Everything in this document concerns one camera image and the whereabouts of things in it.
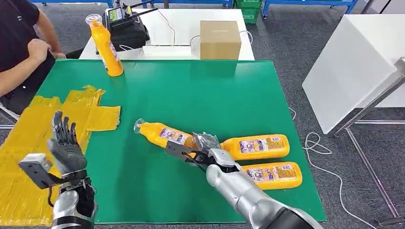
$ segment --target green mat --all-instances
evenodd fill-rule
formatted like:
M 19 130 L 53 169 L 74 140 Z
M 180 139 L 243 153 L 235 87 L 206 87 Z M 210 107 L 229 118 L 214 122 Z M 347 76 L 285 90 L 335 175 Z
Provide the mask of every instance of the green mat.
M 97 60 L 57 61 L 38 95 L 59 96 L 85 85 L 106 90 L 100 105 L 121 107 L 115 131 L 93 132 L 87 170 L 97 189 L 96 223 L 243 222 L 205 180 L 205 174 L 133 132 L 134 122 L 162 122 L 187 133 L 231 137 L 285 134 L 291 151 L 281 159 L 302 170 L 302 185 L 266 191 L 318 221 L 326 216 L 270 61 L 128 61 L 109 77 Z M 244 161 L 241 164 L 255 164 Z

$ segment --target plastic bottle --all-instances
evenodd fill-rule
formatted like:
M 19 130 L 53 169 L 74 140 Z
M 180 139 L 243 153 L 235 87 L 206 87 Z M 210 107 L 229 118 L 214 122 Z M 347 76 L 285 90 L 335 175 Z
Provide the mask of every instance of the plastic bottle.
M 298 187 L 302 183 L 302 173 L 294 162 L 276 162 L 242 166 L 254 183 L 262 190 Z
M 143 119 L 138 119 L 134 125 L 134 132 L 144 135 L 148 141 L 165 148 L 167 141 L 195 148 L 192 135 L 180 130 L 173 129 L 163 123 L 146 123 Z
M 111 43 L 111 34 L 104 28 L 102 18 L 98 14 L 90 14 L 86 17 L 86 22 L 90 26 L 91 36 L 96 43 L 98 52 L 110 76 L 119 76 L 124 72 L 117 52 Z
M 259 135 L 230 138 L 221 143 L 234 160 L 284 157 L 290 151 L 285 135 Z

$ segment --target person's arm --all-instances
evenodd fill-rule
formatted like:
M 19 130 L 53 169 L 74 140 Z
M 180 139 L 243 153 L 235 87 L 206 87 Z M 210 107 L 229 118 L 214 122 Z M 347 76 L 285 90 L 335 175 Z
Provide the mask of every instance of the person's arm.
M 61 44 L 59 43 L 58 40 L 58 36 L 56 35 L 55 30 L 53 29 L 52 23 L 49 21 L 48 17 L 42 11 L 39 11 L 39 17 L 36 25 L 41 35 L 43 36 L 44 40 L 48 44 L 50 44 L 52 48 L 52 54 L 55 56 L 55 58 L 60 57 L 60 55 L 63 53 Z
M 40 39 L 28 43 L 29 57 L 15 67 L 0 72 L 0 96 L 14 90 L 46 59 L 50 45 Z

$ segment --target yellow bubble wrap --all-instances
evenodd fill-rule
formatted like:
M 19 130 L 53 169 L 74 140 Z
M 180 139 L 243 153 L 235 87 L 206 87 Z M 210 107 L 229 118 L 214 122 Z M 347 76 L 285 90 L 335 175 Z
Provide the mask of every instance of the yellow bubble wrap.
M 46 140 L 52 137 L 52 117 L 61 110 L 76 122 L 77 140 L 85 152 L 90 131 L 115 130 L 120 107 L 100 107 L 104 90 L 86 86 L 82 91 L 70 91 L 61 104 L 58 97 L 36 96 L 22 113 L 15 127 L 0 147 L 0 225 L 51 225 L 52 208 L 47 203 L 48 190 L 39 189 L 17 163 L 28 153 L 46 153 Z M 51 173 L 60 176 L 56 167 Z M 58 195 L 54 187 L 52 202 Z

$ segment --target cardboard box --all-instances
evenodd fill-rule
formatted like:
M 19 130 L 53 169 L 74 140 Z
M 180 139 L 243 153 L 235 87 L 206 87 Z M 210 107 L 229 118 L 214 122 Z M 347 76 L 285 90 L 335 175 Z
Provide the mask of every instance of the cardboard box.
M 237 60 L 241 47 L 235 21 L 200 21 L 200 58 Z

